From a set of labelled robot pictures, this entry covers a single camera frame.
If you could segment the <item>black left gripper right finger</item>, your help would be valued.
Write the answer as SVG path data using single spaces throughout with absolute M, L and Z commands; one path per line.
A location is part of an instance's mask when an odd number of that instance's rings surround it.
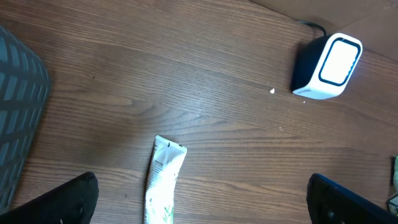
M 313 224 L 397 224 L 397 217 L 321 174 L 307 185 L 307 206 Z

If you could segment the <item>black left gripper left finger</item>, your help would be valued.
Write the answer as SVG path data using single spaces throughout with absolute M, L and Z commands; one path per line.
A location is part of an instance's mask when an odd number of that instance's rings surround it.
M 89 223 L 99 196 L 94 173 L 85 172 L 1 215 L 1 224 Z

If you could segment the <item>teal packet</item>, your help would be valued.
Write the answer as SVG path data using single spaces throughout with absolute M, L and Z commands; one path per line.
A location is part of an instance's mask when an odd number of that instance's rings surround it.
M 397 155 L 391 158 L 391 184 L 397 192 Z

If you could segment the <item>white tube with gold cap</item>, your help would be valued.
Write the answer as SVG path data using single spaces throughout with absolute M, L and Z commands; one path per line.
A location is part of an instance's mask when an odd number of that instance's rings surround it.
M 144 202 L 144 224 L 172 224 L 178 174 L 187 148 L 156 135 Z

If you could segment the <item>green axe brand box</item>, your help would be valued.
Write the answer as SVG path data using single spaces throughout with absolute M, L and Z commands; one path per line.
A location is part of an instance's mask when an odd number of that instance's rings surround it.
M 393 195 L 388 201 L 387 201 L 387 208 L 388 211 L 395 215 L 398 216 L 398 195 L 395 194 Z

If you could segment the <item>grey plastic shopping basket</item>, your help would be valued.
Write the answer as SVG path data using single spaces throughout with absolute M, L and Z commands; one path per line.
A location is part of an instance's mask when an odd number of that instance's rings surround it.
M 1 213 L 10 210 L 52 90 L 43 61 L 1 27 Z

